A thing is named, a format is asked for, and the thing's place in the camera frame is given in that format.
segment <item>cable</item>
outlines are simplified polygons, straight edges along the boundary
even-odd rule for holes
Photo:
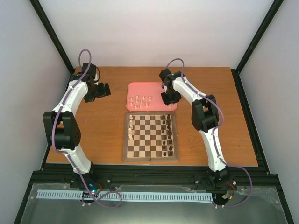
[[[78,83],[84,78],[84,76],[87,74],[87,72],[88,72],[88,70],[89,70],[89,68],[90,68],[90,65],[91,65],[92,55],[91,55],[91,53],[90,53],[90,51],[89,51],[88,49],[83,49],[83,50],[80,52],[80,54],[79,54],[79,59],[78,59],[78,61],[79,61],[79,66],[80,66],[80,68],[82,69],[82,67],[81,67],[81,55],[82,55],[82,53],[83,53],[84,51],[87,51],[88,54],[89,54],[89,62],[88,62],[88,66],[87,66],[85,72],[83,73],[83,75],[78,79],[77,82],[75,82],[75,84],[72,86],[72,88],[70,88],[70,90],[66,93],[66,95],[65,95],[65,97],[64,97],[64,99],[63,99],[63,101],[62,101],[62,103],[60,104],[60,107],[59,107],[59,109],[58,109],[58,112],[57,112],[57,114],[56,114],[56,116],[55,116],[55,118],[54,118],[54,123],[53,123],[53,128],[52,128],[52,135],[51,135],[51,142],[52,142],[52,147],[53,147],[53,149],[54,149],[54,151],[55,151],[56,153],[63,153],[63,154],[66,154],[66,155],[67,155],[67,158],[69,159],[70,163],[71,163],[72,166],[77,170],[77,172],[78,172],[78,174],[79,174],[79,176],[80,176],[80,178],[81,178],[81,180],[82,180],[82,183],[83,183],[84,187],[86,188],[88,194],[89,194],[89,195],[92,197],[92,199],[94,200],[93,203],[97,203],[97,204],[99,204],[100,206],[102,206],[102,207],[104,207],[104,208],[114,209],[114,208],[117,208],[118,206],[120,206],[120,204],[122,203],[122,196],[121,196],[121,194],[120,194],[119,192],[116,192],[116,191],[110,191],[110,192],[107,192],[105,195],[112,194],[112,193],[119,195],[119,197],[120,197],[120,202],[119,202],[116,206],[114,206],[114,207],[107,207],[107,206],[105,206],[105,205],[102,205],[102,204],[99,202],[99,200],[102,199],[103,196],[100,197],[100,198],[98,198],[98,199],[96,199],[96,198],[92,195],[92,193],[90,192],[90,190],[89,190],[89,188],[88,188],[88,186],[87,186],[87,184],[86,184],[86,182],[85,182],[85,180],[84,180],[83,175],[81,174],[80,169],[77,167],[77,165],[75,164],[75,162],[74,162],[73,159],[71,158],[70,154],[68,154],[68,152],[64,152],[64,151],[59,151],[59,150],[57,150],[57,149],[56,149],[56,145],[55,145],[55,131],[56,131],[56,126],[57,126],[57,122],[58,122],[58,117],[59,117],[59,115],[60,115],[60,113],[61,113],[61,111],[62,111],[62,109],[63,109],[63,107],[64,107],[64,104],[65,104],[67,98],[69,97],[70,93],[74,90],[74,88],[78,85]]]
[[[225,206],[225,207],[226,207],[226,208],[233,208],[233,207],[236,207],[236,206],[238,206],[238,205],[241,205],[241,204],[245,203],[245,202],[250,198],[250,196],[251,196],[251,194],[252,194],[252,188],[253,188],[253,185],[252,185],[252,179],[251,179],[251,177],[250,177],[250,174],[248,173],[248,171],[247,171],[244,167],[237,166],[237,165],[230,165],[230,164],[227,164],[227,163],[221,158],[221,156],[220,156],[220,153],[219,153],[219,151],[218,151],[217,144],[216,144],[215,131],[216,131],[216,129],[219,129],[219,128],[223,125],[223,123],[224,123],[224,121],[225,121],[225,119],[224,119],[224,114],[223,114],[222,110],[220,109],[220,107],[219,107],[216,103],[214,103],[212,100],[210,100],[210,99],[207,98],[206,96],[203,96],[202,94],[198,93],[195,89],[193,89],[192,86],[190,86],[190,85],[188,84],[188,82],[185,82],[185,78],[184,78],[184,68],[185,68],[185,63],[184,63],[184,61],[183,61],[181,58],[175,58],[175,59],[171,60],[171,61],[167,64],[166,68],[168,68],[168,66],[169,66],[172,62],[174,62],[174,61],[176,61],[176,60],[179,60],[179,61],[182,62],[181,78],[182,78],[183,82],[184,82],[184,83],[185,83],[185,84],[186,84],[186,85],[187,85],[187,86],[188,86],[188,87],[189,87],[189,88],[190,88],[196,95],[202,97],[202,98],[205,99],[206,101],[208,101],[208,102],[210,102],[211,104],[213,104],[213,105],[217,108],[217,110],[220,112],[220,114],[221,114],[221,117],[222,117],[222,121],[221,121],[221,123],[220,123],[218,126],[216,126],[216,127],[213,129],[213,131],[212,131],[212,133],[213,133],[213,142],[214,142],[214,145],[215,145],[215,149],[216,149],[217,156],[219,157],[220,161],[221,161],[224,165],[226,165],[226,166],[228,166],[228,167],[234,167],[234,168],[239,168],[239,169],[244,170],[244,172],[245,172],[246,175],[248,176],[248,178],[249,178],[249,182],[250,182],[250,193],[249,193],[249,195],[248,195],[243,201],[241,201],[241,202],[239,202],[239,203],[237,203],[237,204],[234,204],[234,205],[228,205],[228,206]]]
[[[235,187],[230,182],[226,182],[226,184],[229,185],[233,189],[233,194],[232,194],[232,196],[233,196],[235,193]]]

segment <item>black metal frame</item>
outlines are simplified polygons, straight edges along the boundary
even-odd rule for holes
[[[30,0],[34,6],[36,13],[39,15],[43,25],[48,31],[54,45],[56,46],[60,56],[70,72],[73,72],[73,67],[64,52],[61,43],[59,42],[42,6],[38,0]],[[278,11],[283,0],[274,0],[268,13],[266,14],[261,26],[256,32],[252,42],[242,57],[237,69],[232,69],[232,76],[235,81],[235,86],[239,95],[244,117],[247,123],[253,148],[256,154],[258,167],[247,167],[246,169],[252,177],[254,186],[273,186],[278,191],[281,204],[283,206],[288,223],[294,223],[289,207],[287,205],[284,193],[282,191],[279,178],[277,175],[270,174],[269,168],[263,153],[260,139],[258,137],[256,126],[254,124],[250,108],[246,99],[243,85],[240,79],[240,73],[244,65],[251,56],[253,50],[257,46],[259,40],[266,31],[268,25]],[[21,222],[21,218],[30,194],[30,190],[34,183],[69,183],[73,187],[84,188],[78,177],[74,174],[70,164],[47,164],[46,158],[50,150],[48,145],[45,157],[41,166],[41,170],[34,171],[24,199],[21,203],[15,224]],[[182,166],[123,166],[123,165],[94,165],[95,173],[101,179],[103,187],[114,189],[116,186],[123,184],[137,185],[178,185],[185,186],[196,190],[206,190],[211,193],[219,193],[226,191],[226,187],[221,189],[213,189],[204,178],[209,171],[208,167],[182,167]],[[236,181],[239,186],[249,186],[247,175],[240,169],[230,168],[231,181]]]

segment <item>white wall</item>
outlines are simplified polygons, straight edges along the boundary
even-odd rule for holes
[[[101,66],[165,66],[181,57],[187,66],[236,68],[273,0],[40,2],[73,64],[88,48]]]
[[[299,223],[299,1],[284,1],[241,73],[272,173]]]
[[[28,0],[0,5],[0,223],[10,224],[45,153],[43,112],[68,71]]]

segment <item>chess board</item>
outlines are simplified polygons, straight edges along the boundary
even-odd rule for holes
[[[129,138],[132,115],[132,139]],[[178,161],[173,112],[126,113],[123,161]]]

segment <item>wooden tabletop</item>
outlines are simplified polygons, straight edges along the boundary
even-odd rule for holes
[[[175,110],[179,161],[123,162],[123,138],[126,98],[131,82],[160,82],[162,67],[100,67],[100,82],[109,83],[111,95],[92,103],[81,102],[76,121],[81,130],[81,146],[94,164],[152,164],[207,166],[207,154],[203,139],[191,123],[191,105],[186,99]],[[239,97],[230,68],[187,67],[185,75],[199,90],[213,94],[225,115],[225,124],[219,129],[219,137],[227,163],[241,166],[257,166]],[[47,163],[65,163],[67,159],[53,150]]]

